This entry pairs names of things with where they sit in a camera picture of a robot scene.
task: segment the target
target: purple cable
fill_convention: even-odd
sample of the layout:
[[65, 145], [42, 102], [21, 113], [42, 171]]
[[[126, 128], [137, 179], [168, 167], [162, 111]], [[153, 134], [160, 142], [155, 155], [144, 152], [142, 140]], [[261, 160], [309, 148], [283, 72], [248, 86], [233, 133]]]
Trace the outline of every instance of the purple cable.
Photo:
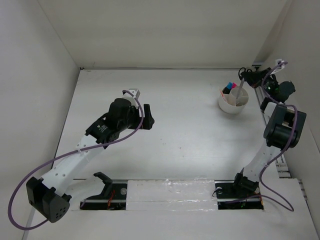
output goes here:
[[[122, 91], [123, 93], [126, 93], [126, 94], [129, 94], [131, 95], [132, 97], [134, 97], [134, 95], [127, 91], [127, 90], [123, 90]], [[144, 121], [144, 111], [142, 109], [142, 106], [140, 104], [140, 102], [138, 101], [138, 99], [136, 99], [134, 97], [134, 100], [136, 101], [136, 103], [138, 104], [138, 107], [140, 109], [140, 113], [141, 113], [141, 121], [138, 125], [138, 127], [133, 131], [131, 132], [130, 134], [128, 134], [127, 136], [121, 138], [121, 139], [118, 139], [118, 140], [115, 140], [115, 141], [112, 141], [112, 142], [107, 142], [107, 143], [104, 143], [104, 144], [99, 144], [99, 145], [94, 145], [94, 146], [88, 146], [88, 147], [84, 147], [84, 148], [81, 148], [80, 151], [83, 152], [83, 151], [87, 151], [87, 150], [91, 150], [91, 149], [96, 149], [96, 148], [101, 148], [101, 147], [106, 147], [106, 146], [109, 146], [111, 144], [116, 144], [116, 143], [120, 143], [122, 142], [123, 140], [126, 140], [127, 138], [131, 137], [133, 134], [135, 134], [139, 129], [140, 127], [142, 126], [142, 123]], [[36, 229], [40, 226], [42, 226], [43, 224], [45, 224], [48, 220], [45, 220], [35, 226], [31, 226], [31, 227], [25, 227], [25, 226], [21, 226], [19, 225], [13, 218], [13, 215], [12, 215], [12, 205], [13, 205], [13, 202], [14, 202], [14, 199], [15, 199], [15, 196], [17, 195], [17, 192], [18, 190], [21, 188], [21, 186], [24, 184], [24, 182], [30, 178], [35, 172], [37, 172], [38, 170], [42, 169], [43, 167], [59, 160], [59, 159], [62, 159], [62, 158], [65, 158], [67, 156], [70, 156], [70, 155], [73, 155], [73, 154], [76, 154], [76, 153], [79, 153], [78, 150], [74, 150], [74, 151], [70, 151], [70, 152], [67, 152], [65, 154], [62, 154], [60, 156], [57, 156], [53, 159], [51, 159], [50, 161], [47, 161], [43, 164], [41, 164], [40, 166], [38, 166], [37, 168], [35, 168], [34, 170], [32, 170], [31, 172], [29, 172], [22, 180], [21, 182], [19, 182], [19, 184], [16, 186], [16, 188], [14, 189], [11, 197], [10, 197], [10, 200], [9, 200], [9, 205], [8, 205], [8, 217], [9, 217], [9, 220], [10, 222], [12, 223], [12, 225], [14, 225], [16, 228], [20, 229], [20, 230], [24, 230], [24, 231], [28, 231], [28, 230], [33, 230], [33, 229]]]
[[[271, 75], [271, 73], [276, 70], [278, 67], [281, 67], [282, 65], [286, 65], [288, 64], [287, 61], [283, 61], [283, 62], [280, 62], [278, 65], [276, 65], [274, 68], [272, 68], [265, 76], [264, 78], [262, 79], [262, 82], [261, 82], [261, 87], [262, 87], [262, 91], [264, 92], [264, 94], [271, 100], [273, 101], [274, 103], [276, 104], [280, 104], [280, 102], [276, 101], [275, 99], [273, 99], [269, 93], [267, 93], [267, 91], [265, 90], [264, 88], [264, 85], [265, 85], [265, 81], [266, 79]], [[279, 201], [275, 200], [274, 198], [272, 197], [269, 197], [269, 196], [266, 196], [266, 195], [262, 195], [262, 194], [257, 194], [257, 195], [253, 195], [253, 196], [249, 196], [249, 197], [246, 197], [246, 198], [242, 198], [242, 199], [236, 199], [236, 200], [233, 200], [233, 201], [228, 201], [229, 204], [232, 204], [232, 203], [239, 203], [239, 202], [243, 202], [245, 200], [248, 200], [248, 199], [252, 199], [252, 198], [259, 198], [259, 197], [264, 197], [264, 198], [267, 198], [267, 199], [270, 199], [272, 201], [274, 201], [275, 203], [279, 204], [280, 206], [284, 207], [285, 209], [287, 209], [288, 211], [290, 212], [294, 212], [295, 209], [294, 207], [292, 206], [292, 204], [284, 197], [282, 196], [280, 193], [276, 192], [275, 190], [271, 189], [270, 187], [268, 187], [264, 181], [262, 180], [262, 176], [264, 174], [264, 172], [266, 171], [266, 169], [269, 167], [270, 164], [272, 164], [275, 160], [277, 160], [277, 158], [279, 158], [282, 154], [285, 153], [285, 151], [288, 150], [290, 144], [291, 144], [291, 141], [294, 137], [294, 134], [295, 134], [295, 130], [296, 130], [296, 125], [297, 125], [297, 118], [298, 118], [298, 110], [296, 108], [296, 106], [294, 105], [286, 105], [286, 104], [282, 104], [283, 106], [285, 107], [292, 107], [294, 109], [294, 119], [293, 119], [293, 124], [292, 124], [292, 130], [291, 130], [291, 133], [290, 133], [290, 136], [289, 136], [289, 139], [288, 141], [286, 142], [286, 145], [284, 146], [283, 150], [277, 155], [275, 156], [273, 159], [271, 159], [267, 164], [266, 166], [261, 170], [260, 174], [259, 174], [259, 180], [261, 182], [261, 184], [266, 188], [268, 189], [269, 191], [273, 192], [274, 194], [276, 194], [277, 196], [279, 196], [280, 198], [282, 198], [289, 206], [285, 206], [283, 205], [282, 203], [280, 203]]]

